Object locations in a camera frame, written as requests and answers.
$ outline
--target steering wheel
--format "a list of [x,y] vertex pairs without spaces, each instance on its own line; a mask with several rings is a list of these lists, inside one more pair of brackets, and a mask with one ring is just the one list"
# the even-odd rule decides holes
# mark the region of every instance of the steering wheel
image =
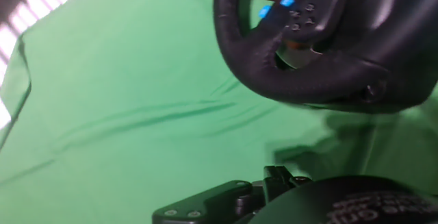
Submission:
[[[438,0],[272,1],[258,26],[245,29],[242,0],[214,0],[223,58],[257,94],[283,103],[385,113],[418,105],[432,92],[437,76],[427,72],[436,67],[419,55],[436,38]],[[358,14],[372,19],[364,22]],[[342,39],[342,47],[319,53],[301,68],[279,66],[277,51],[285,41],[316,45],[334,38]],[[363,91],[373,98],[360,98]]]

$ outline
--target steering wheel rim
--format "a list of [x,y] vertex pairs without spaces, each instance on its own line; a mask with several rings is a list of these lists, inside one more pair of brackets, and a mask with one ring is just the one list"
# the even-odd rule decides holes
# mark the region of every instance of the steering wheel rim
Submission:
[[437,30],[438,0],[405,0],[351,49],[328,52],[302,69],[283,71],[275,60],[287,20],[278,26],[262,20],[244,36],[238,3],[214,0],[216,36],[225,62],[252,91],[287,103],[324,103],[385,79],[424,46],[432,29]]

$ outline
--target black button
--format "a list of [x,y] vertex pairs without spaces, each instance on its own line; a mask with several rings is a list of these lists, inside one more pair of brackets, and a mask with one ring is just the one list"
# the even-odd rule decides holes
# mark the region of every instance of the black button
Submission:
[[315,18],[310,17],[306,20],[305,25],[310,26],[310,25],[315,25]]
[[308,11],[308,12],[315,11],[315,5],[312,3],[307,4],[306,11]]
[[301,12],[300,11],[290,11],[290,15],[294,19],[299,19],[301,17]]
[[301,25],[300,24],[294,24],[292,25],[292,31],[293,32],[298,32],[301,29]]

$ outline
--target green fabric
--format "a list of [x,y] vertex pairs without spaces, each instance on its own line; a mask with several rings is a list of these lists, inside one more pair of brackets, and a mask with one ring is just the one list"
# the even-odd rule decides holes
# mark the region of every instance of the green fabric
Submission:
[[150,223],[268,164],[438,193],[436,98],[391,116],[264,99],[224,64],[212,0],[70,0],[20,37],[1,98],[1,223]]

